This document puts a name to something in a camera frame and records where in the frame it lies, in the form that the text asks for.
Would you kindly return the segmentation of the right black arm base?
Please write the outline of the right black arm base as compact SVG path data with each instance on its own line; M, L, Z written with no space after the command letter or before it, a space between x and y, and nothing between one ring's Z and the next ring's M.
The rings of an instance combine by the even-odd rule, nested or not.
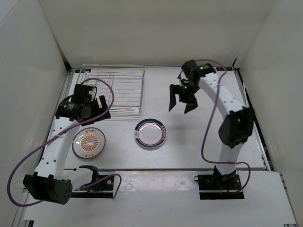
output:
M194 181L198 183L200 200L243 200L241 180L238 174L219 186L213 175L196 175Z

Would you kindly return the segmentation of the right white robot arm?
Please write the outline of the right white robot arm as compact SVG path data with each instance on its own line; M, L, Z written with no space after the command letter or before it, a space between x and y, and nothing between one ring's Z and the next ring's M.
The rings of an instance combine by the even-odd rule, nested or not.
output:
M213 101L212 111L218 110L223 118L218 130L222 149L217 161L210 161L205 157L202 159L214 164L213 185L223 189L235 176L240 150L252 135L255 112L234 98L222 83L226 72L218 75L211 64L211 60L202 65L198 65L195 60L188 60L182 65L180 74L185 75L185 78L178 76L180 84L170 85L169 110L172 110L177 102L186 104L186 114L195 110L198 107L195 94L200 89Z

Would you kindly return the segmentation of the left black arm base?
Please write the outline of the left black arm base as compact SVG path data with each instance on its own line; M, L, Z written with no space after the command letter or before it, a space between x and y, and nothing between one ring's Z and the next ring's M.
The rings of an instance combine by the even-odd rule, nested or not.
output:
M115 183L119 183L118 176L111 176L110 172L99 172L97 180L106 177L105 180L93 185L92 187L85 189L84 191L74 191L71 194L72 198L89 198L89 199L110 199L114 196Z

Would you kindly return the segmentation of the green rimmed white plate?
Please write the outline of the green rimmed white plate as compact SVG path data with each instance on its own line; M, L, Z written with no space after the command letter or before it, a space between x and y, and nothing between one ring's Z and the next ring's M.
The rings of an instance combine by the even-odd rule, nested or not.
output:
M143 149L157 149L167 138L165 125L153 118L147 118L137 123L134 128L134 140Z

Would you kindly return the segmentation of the orange sunburst plate front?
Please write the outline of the orange sunburst plate front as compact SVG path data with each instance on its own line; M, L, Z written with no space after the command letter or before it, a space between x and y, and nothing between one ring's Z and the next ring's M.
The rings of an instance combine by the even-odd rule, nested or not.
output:
M98 128L85 128L73 138L72 150L80 159L93 159L101 154L105 147L106 137Z

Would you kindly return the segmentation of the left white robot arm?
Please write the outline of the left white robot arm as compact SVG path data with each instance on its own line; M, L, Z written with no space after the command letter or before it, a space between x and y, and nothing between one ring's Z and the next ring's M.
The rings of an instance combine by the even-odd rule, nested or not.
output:
M98 186L98 169L94 166L83 165L73 172L64 171L69 150L76 157L92 159L105 146L104 133L92 124L111 116L105 97L96 98L96 94L96 87L77 84L74 93L59 103L55 122L63 125L60 131L69 130L53 136L55 140L46 146L33 174L25 175L23 184L34 199L66 204L73 191L82 186L88 189Z

